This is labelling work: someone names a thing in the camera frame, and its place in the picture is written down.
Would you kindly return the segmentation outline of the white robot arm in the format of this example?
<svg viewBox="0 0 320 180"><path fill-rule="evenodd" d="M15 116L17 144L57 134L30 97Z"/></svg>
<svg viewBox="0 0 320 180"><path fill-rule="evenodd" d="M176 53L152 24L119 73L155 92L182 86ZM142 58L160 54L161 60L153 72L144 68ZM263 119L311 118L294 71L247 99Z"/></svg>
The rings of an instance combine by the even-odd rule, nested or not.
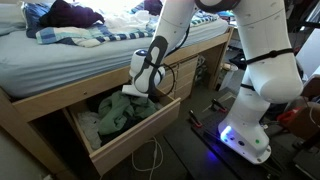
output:
<svg viewBox="0 0 320 180"><path fill-rule="evenodd" d="M234 14L244 58L238 95L218 125L219 139L252 164L271 156L260 120L272 104L288 103L303 91L288 31L284 0L165 0L149 47L132 55L128 95L147 97L160 84L163 60L186 36L197 11Z"/></svg>

